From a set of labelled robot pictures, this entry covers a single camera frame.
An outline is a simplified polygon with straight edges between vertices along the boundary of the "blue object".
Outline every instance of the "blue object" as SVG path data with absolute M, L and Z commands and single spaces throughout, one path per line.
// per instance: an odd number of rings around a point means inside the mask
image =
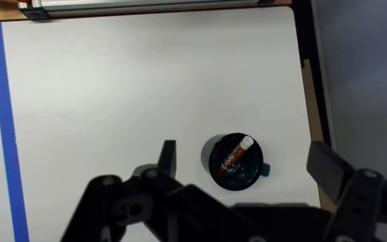
M 28 224 L 23 200 L 23 188 L 16 145 L 13 113 L 10 106 L 2 27 L 0 23 L 0 133 L 5 164 L 10 218 L 14 242 L 28 242 Z

